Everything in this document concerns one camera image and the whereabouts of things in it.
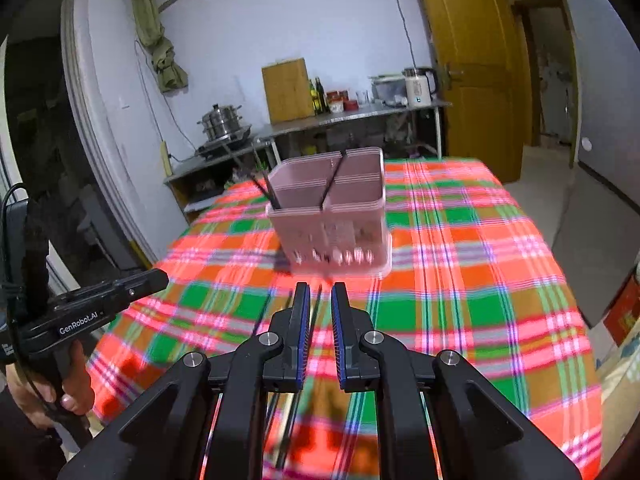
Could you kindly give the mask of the person's left hand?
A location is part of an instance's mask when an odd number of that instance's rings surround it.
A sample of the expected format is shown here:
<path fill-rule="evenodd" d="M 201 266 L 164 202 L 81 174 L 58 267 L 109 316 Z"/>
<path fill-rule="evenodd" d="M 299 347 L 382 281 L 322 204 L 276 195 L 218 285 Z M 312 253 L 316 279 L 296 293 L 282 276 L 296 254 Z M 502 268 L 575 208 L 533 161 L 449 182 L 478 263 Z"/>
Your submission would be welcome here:
<path fill-rule="evenodd" d="M 90 412 L 94 403 L 91 378 L 86 369 L 86 356 L 79 340 L 70 346 L 70 370 L 62 383 L 62 396 L 41 375 L 24 372 L 16 364 L 6 367 L 6 385 L 20 410 L 39 429 L 53 426 L 44 410 L 43 402 L 56 403 L 64 410 L 82 416 Z"/>

